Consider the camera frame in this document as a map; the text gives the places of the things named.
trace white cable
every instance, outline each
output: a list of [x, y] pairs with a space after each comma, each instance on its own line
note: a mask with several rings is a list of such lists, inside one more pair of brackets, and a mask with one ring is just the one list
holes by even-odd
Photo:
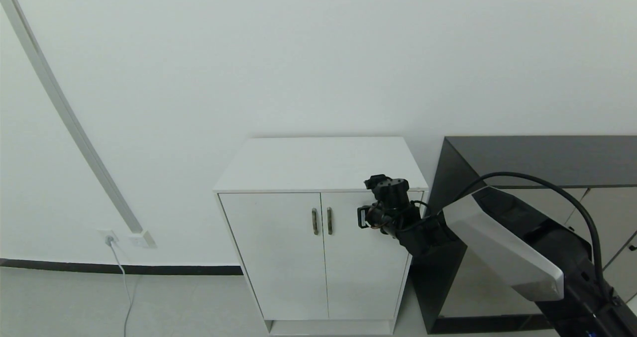
[[130, 293], [128, 292], [128, 285], [126, 285], [126, 271], [123, 270], [123, 266], [121, 266], [119, 262], [119, 258], [117, 257], [117, 254], [115, 253], [115, 250], [113, 248], [113, 241], [114, 239], [112, 236], [106, 237], [106, 244], [111, 248], [111, 251], [113, 251], [113, 256], [115, 256], [115, 261], [117, 262], [117, 265], [119, 266], [121, 270], [121, 278], [123, 278], [123, 287], [126, 290], [126, 296], [128, 297], [128, 312], [126, 312], [126, 318], [123, 321], [123, 337], [126, 337], [126, 324], [128, 323], [128, 317], [130, 315], [130, 310], [132, 309], [132, 303], [134, 301], [135, 296], [133, 296], [133, 298], [130, 298]]

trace white wall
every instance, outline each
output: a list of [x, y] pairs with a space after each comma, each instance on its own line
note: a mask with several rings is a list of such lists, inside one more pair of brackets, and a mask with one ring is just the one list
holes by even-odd
[[[123, 244], [135, 264], [237, 263], [211, 189], [247, 137], [403, 135], [431, 183], [444, 135], [637, 133], [637, 0], [19, 1], [157, 241], [157, 250]], [[3, 38], [2, 71], [17, 67], [13, 79], [24, 81], [3, 89], [2, 109], [7, 100], [35, 120], [54, 114], [22, 76], [18, 49]], [[7, 144], [8, 116], [2, 257], [108, 261], [93, 230], [126, 229], [86, 165], [75, 167], [70, 139], [20, 160], [43, 138]], [[33, 181], [49, 189], [7, 203], [6, 171], [27, 174], [54, 155], [68, 172], [41, 169]], [[53, 195], [54, 178], [72, 194]], [[52, 197], [61, 213], [44, 224], [41, 201]], [[86, 217], [93, 206], [103, 220]], [[6, 240], [27, 227], [37, 240]]]

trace black cabinet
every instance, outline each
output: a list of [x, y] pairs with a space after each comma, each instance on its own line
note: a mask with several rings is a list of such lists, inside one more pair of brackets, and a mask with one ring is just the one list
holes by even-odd
[[[475, 178], [495, 171], [543, 178], [582, 201], [600, 232], [605, 277], [624, 300], [637, 293], [634, 278], [626, 278], [637, 273], [637, 251], [629, 249], [637, 241], [637, 137], [446, 137], [428, 203], [437, 211]], [[582, 217], [557, 193], [512, 177], [487, 183], [590, 239]], [[534, 303], [501, 282], [462, 242], [414, 260], [410, 276], [430, 334], [551, 328]]]

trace cabinet handle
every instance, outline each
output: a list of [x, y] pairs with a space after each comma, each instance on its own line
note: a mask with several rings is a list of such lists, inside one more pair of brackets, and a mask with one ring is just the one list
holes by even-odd
[[313, 208], [312, 209], [312, 228], [314, 228], [314, 235], [318, 235], [319, 234], [319, 226], [317, 225], [317, 209]]
[[330, 235], [334, 234], [332, 230], [332, 208], [327, 208], [327, 233]]

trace gray floor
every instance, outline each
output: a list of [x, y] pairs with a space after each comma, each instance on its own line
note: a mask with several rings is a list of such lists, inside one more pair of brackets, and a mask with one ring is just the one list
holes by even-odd
[[[129, 276], [127, 281], [131, 290], [135, 288], [128, 337], [267, 335], [243, 276]], [[121, 275], [0, 267], [2, 337], [121, 337], [127, 307]], [[405, 291], [394, 335], [426, 335], [411, 285]]]

